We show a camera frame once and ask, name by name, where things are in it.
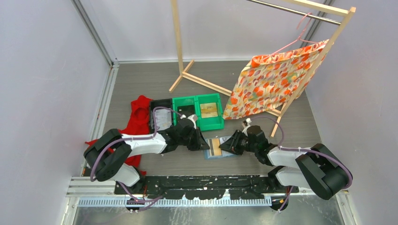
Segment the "green plastic container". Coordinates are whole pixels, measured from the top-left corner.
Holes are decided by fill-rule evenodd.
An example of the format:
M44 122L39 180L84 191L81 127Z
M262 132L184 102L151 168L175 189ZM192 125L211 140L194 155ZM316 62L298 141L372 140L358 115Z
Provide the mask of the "green plastic container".
M198 116L198 124L201 131L217 130L224 128L224 119L222 118L221 99L219 94L197 95L196 96L196 115ZM200 104L216 103L218 116L202 118L200 113Z
M200 104L216 103L217 105L217 117L202 118L200 113ZM173 110L179 112L180 106L194 105L195 114L198 116L196 125L200 127L201 131L217 130L224 128L224 119L222 118L222 107L220 94L209 94L209 95L196 95L188 97L175 97L173 98ZM174 125L177 124L178 115L174 117Z
M193 105L195 107L195 114L196 114L196 96L188 96L188 97L174 97L173 98L173 110L178 112L178 108L180 106L186 106L186 105ZM178 121L178 115L174 117L174 125L177 124Z

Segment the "red garment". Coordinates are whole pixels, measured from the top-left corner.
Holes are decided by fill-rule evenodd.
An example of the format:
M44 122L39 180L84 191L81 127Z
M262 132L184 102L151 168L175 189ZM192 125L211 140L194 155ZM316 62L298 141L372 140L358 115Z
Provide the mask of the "red garment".
M143 95L139 96L137 100L131 102L131 115L130 120L127 123L127 127L124 130L119 130L121 134L127 135L147 135L150 132L148 123L149 123L149 106L152 99L147 98ZM85 142L86 144L92 146L96 140L92 140L90 142ZM127 165L132 165L134 167L138 167L141 161L141 155L132 156L127 158L125 163Z

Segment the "wooden clothes rack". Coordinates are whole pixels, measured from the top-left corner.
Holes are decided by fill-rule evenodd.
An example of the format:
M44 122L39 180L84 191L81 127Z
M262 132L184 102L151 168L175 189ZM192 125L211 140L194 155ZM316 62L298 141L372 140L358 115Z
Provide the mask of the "wooden clothes rack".
M289 9L286 7L281 7L281 6L277 6L277 5L272 5L266 2L262 2L262 1L257 1L257 0L247 0L247 1L251 1L254 3L258 3L261 5L265 5L268 7L272 7L272 8L277 8L283 11L287 11L290 13L294 13L294 14L298 14L298 15L306 15L307 13L304 12L300 12L294 9ZM289 108L289 106L291 105L291 103L293 102L293 100L297 97L297 95L301 92L300 90L302 90L304 88L304 84L307 83L311 77L311 74L313 74L315 72L315 69L319 66L319 64L321 63L322 58L328 53L328 51L330 50L330 48L332 47L332 45L334 44L335 40L337 39L337 37L340 35L340 33L343 31L344 27L347 25L347 23L350 21L351 17L354 15L355 13L355 7L351 7L350 10L345 10L345 9L340 9L340 8L336 8L336 7L332 7L332 6L328 6L328 5L323 5L321 3L316 3L316 2L312 2L312 1L308 1L308 0L282 0L285 2L289 2L289 3L293 3L296 5L300 5L300 6L305 6L308 8L312 8L312 9L316 9L319 10L321 12L324 13L330 13L333 15L338 15L338 16L342 16L343 19L341 22L338 21L334 21L325 17L320 17L320 16L315 16L315 15L308 15L307 17L313 18L315 20L320 20L320 21L324 21L327 23L331 23L331 24L335 24L338 25L336 31L333 33L332 37L329 39L328 43L325 45L324 49L322 50L322 52L320 53L320 55L316 58L316 60L314 61L313 65L311 66L311 68L309 69L309 71L307 72L307 74L302 78L302 82L301 84L298 86L297 90L292 94L291 98L289 98L289 100L287 102L285 102L282 106L282 109L279 111L277 109L271 110L271 111L266 111L274 116L277 116L277 122L279 123L281 121L282 116L284 115L284 113L286 112L286 110ZM214 83L208 82L206 80L203 80L199 77L196 77L192 74L189 74L188 71L189 69L192 67L194 60L191 60L190 63L184 68L183 66L183 51L182 51L182 46L181 46L181 32L180 32L180 21L179 21L179 17L178 17L178 7L177 7L177 0L171 0L171 9L172 9L172 13L173 13L173 22L174 22L174 31L175 31L175 35L176 35L176 45L177 45L177 56L178 56L178 67L179 67L179 71L180 71L180 75L177 78L177 80L174 82L174 84L171 86L171 88L169 89L169 92L173 92L174 89L177 87L177 85L180 83L180 81L183 78L186 78L188 80L191 80L193 82L196 82L200 85L203 85L205 87L208 87L210 89L213 89L215 91L218 91L221 94L227 95L227 96L231 96L232 91L223 88L221 86L218 86ZM275 135L276 129L277 129L277 124L275 124L274 129L271 132L271 137L273 137Z

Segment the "polka dot fabric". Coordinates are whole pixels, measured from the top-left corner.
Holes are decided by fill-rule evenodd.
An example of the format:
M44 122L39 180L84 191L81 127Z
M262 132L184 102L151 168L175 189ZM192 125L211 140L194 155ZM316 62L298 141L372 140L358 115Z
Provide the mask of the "polka dot fabric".
M239 119L282 105L296 91L327 42L285 53L254 56L240 73L223 118Z

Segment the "pink clothes hanger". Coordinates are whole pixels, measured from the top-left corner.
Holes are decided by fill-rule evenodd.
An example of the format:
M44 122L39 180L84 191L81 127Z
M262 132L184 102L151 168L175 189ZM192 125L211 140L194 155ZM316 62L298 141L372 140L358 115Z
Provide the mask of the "pink clothes hanger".
M301 22L303 22L303 20L304 20L309 14L312 14L312 13L307 13L305 16L303 16L303 18L301 18L300 22L299 22L298 25L297 25L297 28L296 28L297 30L299 29L299 27L300 27L300 25L301 25ZM312 18L310 18L310 20L308 21L308 23L307 23L306 26L304 27L303 31L300 33L300 35L298 36L298 38L297 38L296 40L294 40L292 43L286 45L285 47L279 49L278 51L272 53L271 55L274 55L274 54L278 53L279 51L281 51L281 50L283 50L283 49L289 47L290 45L292 45L292 44L294 44L294 43L296 43L296 42L298 42L298 41L304 41L304 42L308 42L308 43L311 43L311 44L316 44L316 43L318 43L318 42L306 41L306 40L301 39L301 37L304 35L304 32L307 30L307 27L308 27L308 25L310 24L311 19L312 19Z

